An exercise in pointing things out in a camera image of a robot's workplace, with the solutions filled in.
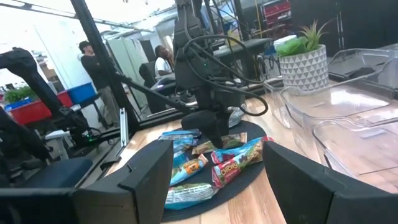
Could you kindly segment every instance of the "clear plastic bin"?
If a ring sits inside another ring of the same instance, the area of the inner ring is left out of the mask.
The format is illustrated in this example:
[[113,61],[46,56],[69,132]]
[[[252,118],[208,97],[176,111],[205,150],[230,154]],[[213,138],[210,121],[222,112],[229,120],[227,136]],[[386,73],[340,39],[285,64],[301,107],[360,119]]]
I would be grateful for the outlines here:
[[351,119],[322,121],[313,129],[323,165],[346,175],[398,167],[398,119],[370,125]]
[[267,103],[269,104],[272,115],[281,123],[281,125],[283,125],[283,127],[290,129],[289,116],[280,95],[281,91],[284,89],[282,77],[271,81],[265,81],[264,87],[266,88],[266,94],[271,97],[271,100]]
[[378,72],[384,68],[391,59],[398,57],[395,50],[379,49],[349,49],[338,52],[328,65],[329,75],[336,81],[343,82],[356,78],[359,73],[355,72],[362,68],[360,73],[368,73],[369,68]]
[[306,149],[315,146],[312,129],[320,121],[350,117],[358,118],[360,122],[364,120],[361,113],[366,114],[393,103],[398,85],[397,66],[398,58],[394,58],[379,72],[317,91],[284,89],[281,95],[298,147]]

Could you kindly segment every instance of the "red snack wrapper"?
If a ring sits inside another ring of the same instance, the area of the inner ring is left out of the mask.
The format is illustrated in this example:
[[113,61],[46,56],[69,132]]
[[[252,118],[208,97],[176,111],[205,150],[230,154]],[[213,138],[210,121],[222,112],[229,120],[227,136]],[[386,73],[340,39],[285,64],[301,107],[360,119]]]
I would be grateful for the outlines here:
[[253,147],[232,159],[214,166],[211,177],[216,187],[222,188],[230,183],[247,165],[259,162],[262,159],[262,145],[264,141],[273,141],[272,138],[264,136]]

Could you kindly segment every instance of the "white geometric planter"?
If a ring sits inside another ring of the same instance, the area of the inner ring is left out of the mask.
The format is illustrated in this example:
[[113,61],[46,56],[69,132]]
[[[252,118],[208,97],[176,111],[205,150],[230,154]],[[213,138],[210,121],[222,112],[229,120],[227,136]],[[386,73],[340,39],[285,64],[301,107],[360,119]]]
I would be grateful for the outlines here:
[[294,86],[303,91],[313,91],[329,85],[326,46],[320,46],[318,50],[279,59],[285,87]]

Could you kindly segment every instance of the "red container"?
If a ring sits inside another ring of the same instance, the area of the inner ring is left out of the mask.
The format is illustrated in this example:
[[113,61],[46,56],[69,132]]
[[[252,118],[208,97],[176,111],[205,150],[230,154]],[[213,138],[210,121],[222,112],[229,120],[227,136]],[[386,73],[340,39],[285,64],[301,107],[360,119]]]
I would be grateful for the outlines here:
[[[67,107],[73,106],[67,91],[59,93],[58,99],[60,99],[62,104]],[[19,124],[29,124],[34,121],[40,121],[51,117],[50,110],[41,100],[18,107],[10,112]]]

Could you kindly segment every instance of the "plastic container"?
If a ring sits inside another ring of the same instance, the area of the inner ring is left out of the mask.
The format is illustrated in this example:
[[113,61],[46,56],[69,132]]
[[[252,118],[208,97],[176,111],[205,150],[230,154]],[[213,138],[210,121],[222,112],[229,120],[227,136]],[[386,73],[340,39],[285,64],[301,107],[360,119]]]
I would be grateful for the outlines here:
[[91,82],[86,83],[84,85],[73,87],[67,91],[74,105],[79,104],[95,96],[95,91]]
[[[73,105],[66,91],[59,93],[57,96],[63,105],[67,107],[71,107]],[[14,119],[22,125],[50,118],[52,115],[50,110],[40,100],[23,105],[14,110],[10,110],[10,113]]]
[[364,122],[362,113],[393,103],[398,84],[397,66],[398,58],[394,58],[380,72],[317,91],[284,89],[281,95],[296,145],[302,149],[313,148],[312,129],[320,121],[350,117]]
[[267,80],[264,82],[264,87],[266,88],[266,94],[271,97],[271,100],[267,103],[269,104],[272,115],[283,127],[290,129],[289,116],[280,95],[281,91],[284,89],[282,78]]
[[10,111],[10,110],[12,110],[12,109],[16,109],[16,108],[18,108],[18,107],[20,107],[20,106],[24,106],[24,105],[26,105],[26,104],[28,104],[28,103],[31,103],[31,102],[32,102],[32,99],[30,99],[30,98],[28,97],[28,98],[26,98],[26,99],[24,99],[24,100],[20,100],[20,101],[17,101],[17,102],[15,102],[15,103],[10,103],[10,104],[6,105],[6,106],[4,107],[4,110],[5,110],[5,111]]
[[361,73],[366,73],[366,68],[372,68],[375,72],[381,71],[386,63],[398,57],[395,50],[373,49],[349,49],[338,52],[328,65],[329,76],[332,80],[343,82],[355,78]]
[[364,126],[351,119],[322,121],[313,129],[322,163],[352,177],[398,167],[398,119]]

